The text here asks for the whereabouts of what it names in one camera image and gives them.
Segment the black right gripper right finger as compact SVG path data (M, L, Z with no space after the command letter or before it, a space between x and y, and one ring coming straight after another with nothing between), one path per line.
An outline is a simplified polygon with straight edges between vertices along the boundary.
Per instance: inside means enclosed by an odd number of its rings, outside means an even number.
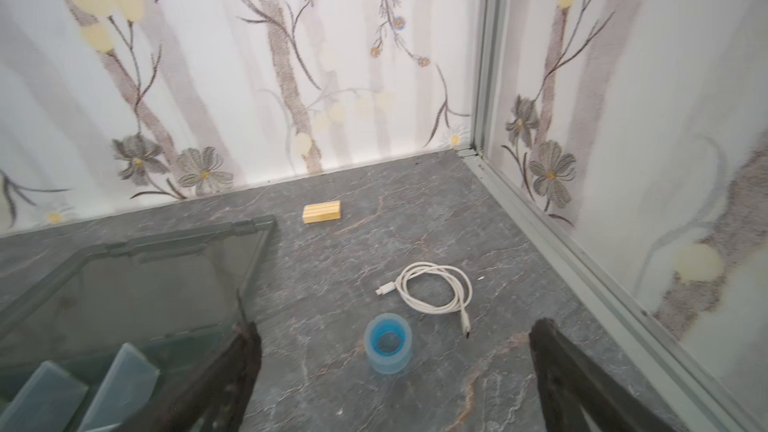
M549 318L529 333L537 388L549 431L671 431L571 342Z

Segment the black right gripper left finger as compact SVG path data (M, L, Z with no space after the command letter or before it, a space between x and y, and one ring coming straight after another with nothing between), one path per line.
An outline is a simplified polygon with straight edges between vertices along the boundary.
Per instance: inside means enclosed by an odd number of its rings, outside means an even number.
M238 324L203 363L117 429L189 431L203 419L205 431L237 431L261 371L262 358L262 339L256 324Z

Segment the grey plastic organizer box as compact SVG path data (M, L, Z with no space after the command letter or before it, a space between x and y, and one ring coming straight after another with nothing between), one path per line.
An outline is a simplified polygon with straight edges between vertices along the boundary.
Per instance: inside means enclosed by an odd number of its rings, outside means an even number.
M275 227L265 216L70 256L1 315L2 429L119 431L254 322L244 299Z

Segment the blue tape roll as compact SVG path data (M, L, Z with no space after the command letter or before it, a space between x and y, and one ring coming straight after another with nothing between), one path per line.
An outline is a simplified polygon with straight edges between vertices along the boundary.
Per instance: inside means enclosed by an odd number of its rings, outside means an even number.
M375 317L366 327L363 344L370 366L380 374L403 371L413 355L411 328L394 313Z

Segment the small wooden block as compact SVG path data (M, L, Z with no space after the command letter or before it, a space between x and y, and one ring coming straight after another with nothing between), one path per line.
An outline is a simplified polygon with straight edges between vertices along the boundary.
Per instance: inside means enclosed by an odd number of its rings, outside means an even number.
M305 224L339 220L341 218L341 202L330 201L308 204L302 212L302 220Z

